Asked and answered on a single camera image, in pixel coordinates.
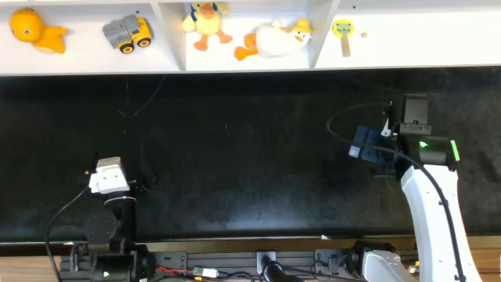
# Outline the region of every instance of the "green led indicator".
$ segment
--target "green led indicator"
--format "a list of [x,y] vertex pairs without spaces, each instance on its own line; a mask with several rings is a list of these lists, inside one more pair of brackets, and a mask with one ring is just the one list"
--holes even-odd
[[451,140],[452,152],[454,152],[454,158],[456,161],[460,161],[460,152],[457,151],[456,141]]

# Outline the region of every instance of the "toy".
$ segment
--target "toy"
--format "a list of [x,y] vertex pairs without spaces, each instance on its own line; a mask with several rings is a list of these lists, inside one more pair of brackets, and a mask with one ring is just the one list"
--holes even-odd
[[146,19],[135,15],[107,23],[103,27],[103,33],[111,46],[120,49],[124,54],[134,51],[133,42],[144,48],[150,46],[153,39],[153,33]]
[[233,37],[221,30],[221,15],[228,13],[228,6],[223,2],[193,2],[191,13],[182,22],[185,32],[198,31],[202,35],[199,42],[193,44],[197,50],[207,50],[209,36],[216,34],[222,44],[230,43]]
[[62,35],[67,33],[67,29],[45,25],[33,9],[17,10],[10,17],[10,29],[15,38],[31,42],[40,52],[63,54],[66,51]]
[[349,20],[336,20],[332,27],[334,34],[341,38],[341,49],[343,52],[343,57],[351,56],[350,44],[348,43],[348,38],[353,34],[355,28],[353,23]]
[[235,57],[242,61],[248,56],[259,54],[264,58],[284,56],[299,51],[312,37],[309,21],[300,18],[291,28],[283,28],[279,20],[258,27],[255,33],[244,38],[245,47],[235,49]]

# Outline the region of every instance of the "plush duck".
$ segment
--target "plush duck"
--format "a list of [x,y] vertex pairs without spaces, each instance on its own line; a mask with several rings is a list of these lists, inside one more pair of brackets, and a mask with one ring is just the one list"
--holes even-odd
[[40,52],[63,54],[66,51],[63,36],[64,27],[50,27],[44,24],[33,9],[20,9],[10,18],[10,28],[18,40],[31,42]]
[[191,13],[182,23],[185,32],[198,31],[202,35],[199,42],[193,44],[200,51],[207,50],[209,36],[216,34],[222,44],[230,43],[233,37],[221,30],[221,15],[228,13],[228,6],[223,2],[193,2]]
[[255,33],[244,38],[245,47],[235,49],[235,57],[241,61],[251,55],[259,54],[264,58],[284,56],[299,51],[312,37],[310,23],[300,18],[291,28],[284,28],[279,20],[258,27]]

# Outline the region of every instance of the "yellow toy truck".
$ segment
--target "yellow toy truck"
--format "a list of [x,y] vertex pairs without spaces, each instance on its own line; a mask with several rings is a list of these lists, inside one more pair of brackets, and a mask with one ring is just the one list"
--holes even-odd
[[150,25],[145,18],[129,15],[120,20],[113,20],[103,27],[103,33],[113,48],[124,54],[134,51],[134,44],[148,47],[153,39]]

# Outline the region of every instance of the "wooden floor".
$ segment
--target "wooden floor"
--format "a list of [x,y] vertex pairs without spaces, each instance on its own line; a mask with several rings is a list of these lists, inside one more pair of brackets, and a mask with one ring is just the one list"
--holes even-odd
[[[197,243],[197,245],[201,246],[205,250],[215,250],[213,243],[201,242]],[[159,251],[159,246],[150,246],[150,250]],[[481,274],[482,281],[501,281],[501,269],[499,268],[501,263],[499,260],[501,256],[501,248],[474,248],[471,250],[471,253],[478,272]],[[59,265],[59,257],[56,257],[56,263]],[[49,259],[42,256],[0,257],[0,282],[21,281],[56,282]]]

